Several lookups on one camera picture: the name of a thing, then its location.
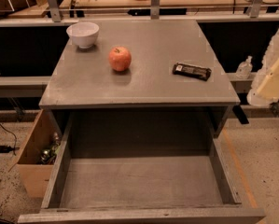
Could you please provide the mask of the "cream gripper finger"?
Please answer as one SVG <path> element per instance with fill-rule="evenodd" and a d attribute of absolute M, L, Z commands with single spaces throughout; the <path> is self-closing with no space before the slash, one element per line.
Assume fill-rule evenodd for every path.
<path fill-rule="evenodd" d="M 257 93 L 265 100 L 279 100 L 279 57 L 272 64 L 268 74 L 258 86 Z"/>

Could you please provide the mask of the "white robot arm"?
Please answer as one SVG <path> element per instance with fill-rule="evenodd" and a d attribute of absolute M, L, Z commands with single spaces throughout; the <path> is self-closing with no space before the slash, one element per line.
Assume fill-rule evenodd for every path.
<path fill-rule="evenodd" d="M 279 101 L 279 29 L 272 37 L 257 71 L 247 102 L 254 106 L 268 106 Z"/>

